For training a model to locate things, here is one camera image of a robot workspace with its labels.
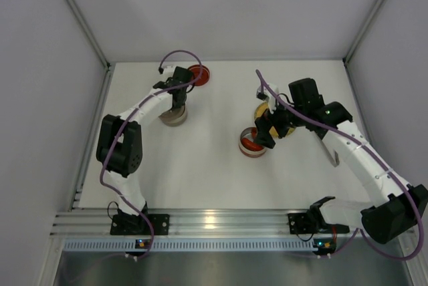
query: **metal floor panel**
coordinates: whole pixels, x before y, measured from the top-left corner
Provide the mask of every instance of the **metal floor panel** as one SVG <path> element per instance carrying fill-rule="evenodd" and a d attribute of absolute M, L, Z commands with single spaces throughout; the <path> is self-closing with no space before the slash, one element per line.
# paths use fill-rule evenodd
<path fill-rule="evenodd" d="M 402 255 L 398 242 L 383 247 Z M 153 253 L 135 263 L 113 257 L 95 262 L 106 253 L 63 252 L 56 286 L 271 286 L 271 285 L 413 285 L 405 263 L 385 259 L 362 239 L 329 259 L 309 259 L 299 254 L 257 253 Z M 66 281 L 87 271 L 70 284 Z"/>

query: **black mounting bracket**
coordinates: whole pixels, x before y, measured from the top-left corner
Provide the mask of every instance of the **black mounting bracket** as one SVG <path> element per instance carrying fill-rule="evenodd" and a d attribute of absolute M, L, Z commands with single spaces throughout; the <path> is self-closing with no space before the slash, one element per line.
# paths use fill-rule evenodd
<path fill-rule="evenodd" d="M 308 212 L 293 212 L 288 214 L 288 225 L 290 227 L 290 234 L 304 235 L 304 234 L 332 234 L 333 227 L 336 229 L 336 234 L 349 233 L 349 227 L 344 225 L 329 225 L 326 224 L 322 229 L 317 228 L 317 224 L 308 215 Z"/>
<path fill-rule="evenodd" d="M 147 204 L 142 213 L 153 226 L 156 236 L 166 236 L 169 232 L 169 214 L 148 214 Z M 113 216 L 110 226 L 110 235 L 114 236 L 141 236 L 150 235 L 150 228 L 146 221 L 139 215 L 126 214 L 118 209 L 118 213 Z"/>

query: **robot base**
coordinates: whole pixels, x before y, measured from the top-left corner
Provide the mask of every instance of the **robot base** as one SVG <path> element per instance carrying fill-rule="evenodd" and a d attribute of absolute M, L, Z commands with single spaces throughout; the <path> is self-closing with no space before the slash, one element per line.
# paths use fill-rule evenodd
<path fill-rule="evenodd" d="M 154 234 L 157 236 L 168 235 L 169 214 L 148 214 L 147 204 L 142 209 L 142 213 L 147 216 L 151 222 Z M 118 213 L 113 216 L 110 227 L 110 235 L 114 236 L 136 236 L 150 235 L 150 229 L 141 216 L 126 214 L 118 209 Z"/>

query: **white table surface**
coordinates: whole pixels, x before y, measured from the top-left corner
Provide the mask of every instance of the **white table surface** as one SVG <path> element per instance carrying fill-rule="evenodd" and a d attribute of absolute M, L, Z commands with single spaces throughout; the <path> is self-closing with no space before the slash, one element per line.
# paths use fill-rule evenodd
<path fill-rule="evenodd" d="M 324 101 L 342 103 L 360 126 L 341 61 L 204 64 L 211 70 L 211 79 L 189 94 L 187 121 L 170 128 L 156 120 L 142 131 L 144 157 L 137 173 L 149 208 L 307 208 L 325 196 L 368 201 L 347 165 L 341 162 L 334 168 L 315 135 L 306 129 L 278 140 L 260 158 L 248 158 L 238 148 L 239 134 L 253 125 L 254 110 L 261 103 L 255 97 L 256 68 L 287 94 L 290 82 L 314 78 Z M 147 95 L 158 80 L 157 65 L 116 64 L 103 116 L 119 114 Z M 98 182 L 100 170 L 94 148 L 80 207 L 104 208 L 116 200 Z"/>

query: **metal frame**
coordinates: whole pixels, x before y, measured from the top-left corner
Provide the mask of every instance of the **metal frame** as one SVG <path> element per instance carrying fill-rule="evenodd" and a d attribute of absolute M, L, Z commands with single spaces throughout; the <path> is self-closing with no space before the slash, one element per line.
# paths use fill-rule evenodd
<path fill-rule="evenodd" d="M 70 8 L 70 11 L 72 12 L 72 15 L 76 19 L 80 29 L 82 30 L 83 34 L 88 39 L 92 49 L 95 51 L 96 55 L 98 56 L 98 59 L 100 60 L 101 64 L 108 69 L 110 67 L 110 64 L 108 63 L 106 56 L 104 55 L 103 51 L 101 50 L 100 45 L 96 41 L 96 38 L 94 34 L 92 33 L 92 30 L 90 29 L 88 22 L 86 21 L 85 17 L 82 14 L 82 11 L 80 11 L 80 8 L 78 7 L 76 1 L 74 0 L 65 0 L 68 7 Z"/>
<path fill-rule="evenodd" d="M 364 20 L 363 24 L 361 25 L 358 33 L 356 34 L 356 37 L 354 41 L 352 42 L 348 52 L 346 52 L 346 55 L 343 59 L 343 62 L 345 64 L 345 67 L 349 64 L 352 57 L 355 54 L 355 51 L 358 49 L 359 45 L 361 44 L 362 40 L 364 39 L 364 36 L 366 35 L 367 31 L 370 29 L 372 24 L 375 22 L 377 15 L 379 14 L 379 11 L 382 9 L 382 6 L 385 4 L 386 0 L 376 0 L 373 4 L 370 12 L 368 13 L 366 19 Z"/>
<path fill-rule="evenodd" d="M 361 115 L 366 135 L 367 123 L 364 120 L 364 114 L 360 111 L 358 98 L 355 93 L 354 83 L 347 69 L 350 60 L 355 51 L 361 44 L 364 36 L 375 21 L 379 11 L 386 0 L 376 0 L 368 16 L 361 25 L 354 41 L 352 42 L 346 56 L 343 59 L 348 79 L 352 88 L 354 99 Z M 75 187 L 70 194 L 69 212 L 61 212 L 56 216 L 53 224 L 49 245 L 47 246 L 43 268 L 36 285 L 52 285 L 56 276 L 56 271 L 60 263 L 61 253 L 64 245 L 70 238 L 83 240 L 84 238 L 96 238 L 98 240 L 120 240 L 123 237 L 112 237 L 108 234 L 110 230 L 110 219 L 107 217 L 106 210 L 92 209 L 85 210 L 78 208 L 84 176 L 88 168 L 89 156 L 94 145 L 98 124 L 102 116 L 102 110 L 110 87 L 114 66 L 108 62 L 104 52 L 97 42 L 88 22 L 82 14 L 75 0 L 65 0 L 70 8 L 72 15 L 75 17 L 83 34 L 92 46 L 95 54 L 98 56 L 101 64 L 106 69 L 94 117 L 90 126 L 88 137 L 86 138 L 86 148 L 84 150 L 78 175 L 75 178 Z M 290 234 L 288 228 L 288 217 L 290 212 L 300 210 L 151 210 L 151 213 L 169 213 L 170 217 L 170 235 L 167 237 L 157 237 L 162 241 L 180 241 L 185 239 L 295 239 Z M 416 245 L 416 236 L 410 232 L 399 237 L 402 249 L 406 255 Z M 416 259 L 407 262 L 407 266 L 414 285 L 428 285 L 427 263 L 422 254 Z"/>

